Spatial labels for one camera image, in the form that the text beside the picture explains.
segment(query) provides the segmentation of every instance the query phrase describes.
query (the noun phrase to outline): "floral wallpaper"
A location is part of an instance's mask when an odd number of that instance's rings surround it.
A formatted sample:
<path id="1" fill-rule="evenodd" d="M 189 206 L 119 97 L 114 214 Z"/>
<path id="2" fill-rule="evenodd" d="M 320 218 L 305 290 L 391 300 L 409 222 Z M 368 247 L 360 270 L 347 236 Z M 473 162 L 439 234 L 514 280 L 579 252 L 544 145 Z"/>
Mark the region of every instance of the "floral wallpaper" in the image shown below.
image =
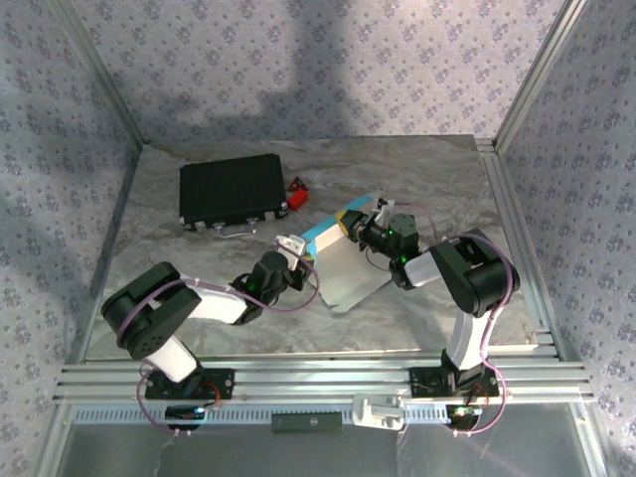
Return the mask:
<path id="1" fill-rule="evenodd" d="M 636 3 L 590 0 L 504 154 L 561 331 L 636 475 Z"/>
<path id="2" fill-rule="evenodd" d="M 136 157 L 46 2 L 0 2 L 0 475 L 26 475 Z"/>
<path id="3" fill-rule="evenodd" d="M 74 0 L 150 142 L 493 137 L 562 0 Z"/>

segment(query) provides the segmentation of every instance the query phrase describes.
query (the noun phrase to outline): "blue tape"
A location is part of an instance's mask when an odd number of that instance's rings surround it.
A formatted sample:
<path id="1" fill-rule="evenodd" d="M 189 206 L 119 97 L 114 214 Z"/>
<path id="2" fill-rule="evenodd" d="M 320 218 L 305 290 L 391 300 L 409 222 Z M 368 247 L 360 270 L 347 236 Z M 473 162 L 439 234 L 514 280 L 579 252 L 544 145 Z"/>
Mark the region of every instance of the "blue tape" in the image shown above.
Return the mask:
<path id="1" fill-rule="evenodd" d="M 365 204 L 368 204 L 369 202 L 373 202 L 373 201 L 374 201 L 374 198 L 372 196 L 362 196 L 356 199 L 355 201 L 350 202 L 349 204 L 347 204 L 345 207 L 343 207 L 340 210 L 342 211 L 342 210 L 351 209 L 356 211 L 360 209 L 362 206 L 364 206 Z M 307 245 L 307 251 L 314 258 L 314 260 L 317 259 L 317 255 L 318 255 L 318 250 L 316 249 L 316 242 L 315 242 L 316 238 L 322 233 L 324 233 L 325 231 L 327 231 L 328 229 L 331 229 L 332 227 L 334 227 L 336 224 L 338 224 L 338 221 L 336 221 L 336 218 L 334 216 L 329 216 L 325 221 L 321 222 L 320 224 L 308 230 L 302 235 L 302 237 L 305 240 L 309 241 L 309 244 Z"/>

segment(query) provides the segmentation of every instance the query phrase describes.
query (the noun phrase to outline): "black box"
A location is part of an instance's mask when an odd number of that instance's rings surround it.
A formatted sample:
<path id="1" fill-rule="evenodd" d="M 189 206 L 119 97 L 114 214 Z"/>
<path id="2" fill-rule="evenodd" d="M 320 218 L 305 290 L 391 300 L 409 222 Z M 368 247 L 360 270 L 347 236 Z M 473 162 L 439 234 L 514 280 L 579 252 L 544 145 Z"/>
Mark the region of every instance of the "black box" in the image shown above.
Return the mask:
<path id="1" fill-rule="evenodd" d="M 185 229 L 273 221 L 288 212 L 276 154 L 189 164 L 180 170 L 179 220 Z"/>

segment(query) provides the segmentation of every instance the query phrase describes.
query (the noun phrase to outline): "red clamp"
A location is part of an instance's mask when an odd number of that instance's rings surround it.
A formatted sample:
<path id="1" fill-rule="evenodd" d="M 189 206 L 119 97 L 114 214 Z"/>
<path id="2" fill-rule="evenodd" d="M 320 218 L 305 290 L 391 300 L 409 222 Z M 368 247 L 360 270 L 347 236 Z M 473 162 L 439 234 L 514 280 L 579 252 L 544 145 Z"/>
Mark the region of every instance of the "red clamp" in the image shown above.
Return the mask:
<path id="1" fill-rule="evenodd" d="M 287 192 L 293 192 L 293 195 L 287 200 L 287 205 L 292 211 L 297 211 L 309 200 L 309 189 L 297 176 L 287 188 Z"/>

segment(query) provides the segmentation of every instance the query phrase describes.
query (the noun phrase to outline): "marble table surface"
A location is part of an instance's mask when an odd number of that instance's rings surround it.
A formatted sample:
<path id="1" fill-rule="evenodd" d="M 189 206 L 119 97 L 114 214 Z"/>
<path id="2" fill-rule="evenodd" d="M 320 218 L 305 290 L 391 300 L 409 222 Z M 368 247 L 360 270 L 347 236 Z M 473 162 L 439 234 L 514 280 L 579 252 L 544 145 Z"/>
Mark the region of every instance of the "marble table surface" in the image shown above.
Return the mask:
<path id="1" fill-rule="evenodd" d="M 285 181 L 300 176 L 310 201 L 284 220 L 258 224 L 254 236 L 223 239 L 216 231 L 186 232 L 179 224 L 179 168 L 273 152 Z M 446 236 L 479 227 L 505 252 L 504 231 L 472 136 L 375 137 L 306 142 L 240 142 L 143 149 L 116 238 L 102 301 L 163 260 L 202 280 L 226 284 L 253 264 L 279 234 L 302 235 L 352 200 L 371 191 L 420 204 Z M 432 243 L 426 218 L 412 210 L 422 242 Z M 277 307 L 303 303 L 288 290 Z M 321 299 L 295 314 L 264 312 L 245 326 L 189 319 L 177 336 L 199 357 L 233 354 L 440 350 L 453 329 L 456 307 L 442 280 L 403 291 L 387 284 L 345 314 Z M 536 320 L 521 292 L 499 319 L 491 344 L 535 343 Z M 95 320 L 87 359 L 127 358 L 101 316 Z"/>

